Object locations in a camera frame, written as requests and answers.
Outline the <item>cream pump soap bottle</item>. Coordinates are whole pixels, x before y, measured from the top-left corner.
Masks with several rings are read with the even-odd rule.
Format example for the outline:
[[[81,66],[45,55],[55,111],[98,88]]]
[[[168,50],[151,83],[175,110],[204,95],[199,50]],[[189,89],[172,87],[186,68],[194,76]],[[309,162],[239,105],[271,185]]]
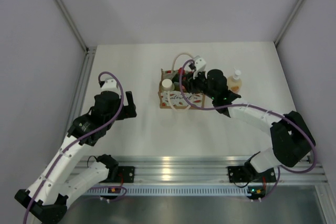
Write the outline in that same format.
[[[234,68],[233,74],[227,78],[228,89],[235,94],[238,94],[242,87],[241,74],[240,70]]]

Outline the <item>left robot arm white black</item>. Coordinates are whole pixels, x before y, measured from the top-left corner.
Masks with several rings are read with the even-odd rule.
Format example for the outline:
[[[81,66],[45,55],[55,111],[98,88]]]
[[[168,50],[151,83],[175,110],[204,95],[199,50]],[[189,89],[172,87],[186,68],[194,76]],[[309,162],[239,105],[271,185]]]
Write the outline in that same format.
[[[111,155],[96,158],[86,170],[69,179],[78,162],[106,135],[113,123],[136,117],[132,92],[103,91],[94,106],[74,119],[57,154],[37,180],[20,189],[15,199],[41,223],[59,223],[72,203],[100,182],[118,178],[119,163]]]

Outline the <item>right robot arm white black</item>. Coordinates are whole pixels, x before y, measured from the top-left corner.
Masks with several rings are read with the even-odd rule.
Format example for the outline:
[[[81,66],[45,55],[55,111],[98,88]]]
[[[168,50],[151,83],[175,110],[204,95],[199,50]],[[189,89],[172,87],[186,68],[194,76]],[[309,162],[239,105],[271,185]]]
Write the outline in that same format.
[[[270,136],[271,147],[245,161],[242,172],[248,180],[257,180],[274,167],[291,171],[303,157],[316,150],[316,142],[298,112],[281,115],[243,101],[239,94],[230,91],[221,70],[181,74],[179,84],[188,93],[211,98],[212,110],[246,122]]]

